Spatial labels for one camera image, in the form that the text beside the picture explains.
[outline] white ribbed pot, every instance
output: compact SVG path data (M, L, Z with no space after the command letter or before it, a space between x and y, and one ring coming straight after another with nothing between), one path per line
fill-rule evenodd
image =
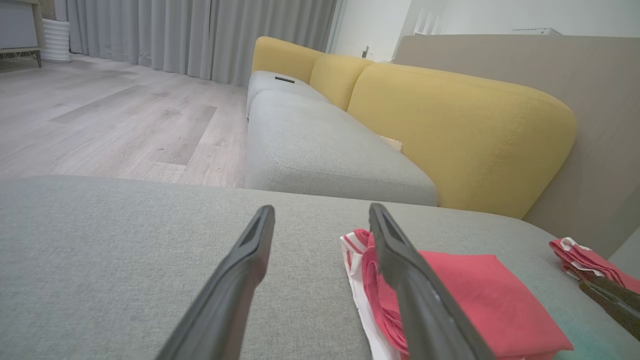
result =
M44 23L44 38L47 42L40 56L51 63L71 62L69 52L69 22L42 19Z

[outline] gray fabric surface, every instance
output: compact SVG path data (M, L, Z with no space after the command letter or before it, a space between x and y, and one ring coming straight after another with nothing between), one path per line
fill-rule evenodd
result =
M324 51L336 0L67 0L73 53L239 86L266 35Z
M290 79L295 83L287 81L277 80L276 76L284 79ZM254 71L249 78L249 86L246 94L246 116L249 117L251 112L251 103L256 95L265 90L276 90L281 92L289 92L292 94L298 94L309 99L315 99L319 101L329 102L322 94L316 91L311 85L306 82L296 79L292 76L286 76L271 71Z
M351 115L277 91L253 100L245 186L436 206L431 179Z
M0 183L0 358L152 359L255 210L276 209L243 359L370 359L338 237L369 201L90 177ZM637 359L640 343L565 276L520 220L386 204L413 244L496 254L576 347Z

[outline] yellow cushion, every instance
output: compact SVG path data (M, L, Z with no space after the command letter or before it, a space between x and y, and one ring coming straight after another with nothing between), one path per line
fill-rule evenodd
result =
M270 37L259 37L253 48L251 72L265 70L298 78L307 84L316 60L324 53Z
M439 206L522 218L575 139L573 112L525 86L377 63L361 73L348 113L433 180Z
M358 76L373 63L353 56L324 54L316 60L309 85L332 104L347 111Z

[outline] yellow sofa backrest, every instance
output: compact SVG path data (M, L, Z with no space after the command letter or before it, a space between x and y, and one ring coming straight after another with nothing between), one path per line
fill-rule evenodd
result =
M576 130L571 109L538 90L383 63L361 73L348 113L403 143L439 206L514 218L553 179Z

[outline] sofa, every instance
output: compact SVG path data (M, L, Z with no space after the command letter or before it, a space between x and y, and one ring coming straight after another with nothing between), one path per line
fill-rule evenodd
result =
M339 236L370 201L124 179L0 182L0 358L153 359L259 206L271 256L241 359L370 359ZM637 359L640 342L581 292L554 237L510 217L384 203L420 250L495 254L573 343L556 359Z
M571 109L526 86L269 37L252 70L247 188L523 218L575 139Z

